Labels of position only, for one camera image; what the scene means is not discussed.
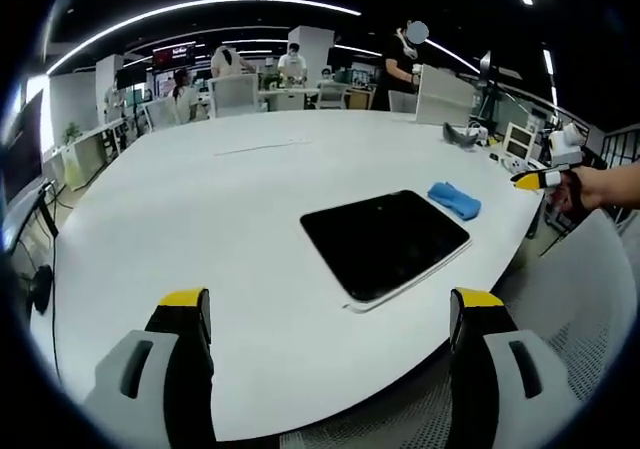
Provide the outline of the person's right hand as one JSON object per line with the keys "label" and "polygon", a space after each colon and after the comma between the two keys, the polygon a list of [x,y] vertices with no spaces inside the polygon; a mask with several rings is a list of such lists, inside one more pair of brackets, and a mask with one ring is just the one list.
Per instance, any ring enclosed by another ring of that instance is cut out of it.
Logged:
{"label": "person's right hand", "polygon": [[618,181],[615,169],[599,170],[578,167],[573,170],[581,183],[580,200],[587,210],[613,205],[618,200]]}

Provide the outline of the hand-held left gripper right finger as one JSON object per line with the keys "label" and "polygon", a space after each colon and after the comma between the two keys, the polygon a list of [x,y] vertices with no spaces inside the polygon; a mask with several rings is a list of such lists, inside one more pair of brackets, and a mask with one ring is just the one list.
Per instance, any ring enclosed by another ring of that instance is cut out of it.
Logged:
{"label": "hand-held left gripper right finger", "polygon": [[565,425],[565,364],[495,295],[450,296],[450,448],[542,448]]}

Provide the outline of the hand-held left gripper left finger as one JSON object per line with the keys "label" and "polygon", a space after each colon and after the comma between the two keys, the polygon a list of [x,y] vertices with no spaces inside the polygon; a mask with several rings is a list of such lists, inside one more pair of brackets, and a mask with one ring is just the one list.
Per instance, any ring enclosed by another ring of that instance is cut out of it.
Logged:
{"label": "hand-held left gripper left finger", "polygon": [[161,299],[95,368],[83,409],[118,448],[212,448],[209,291]]}

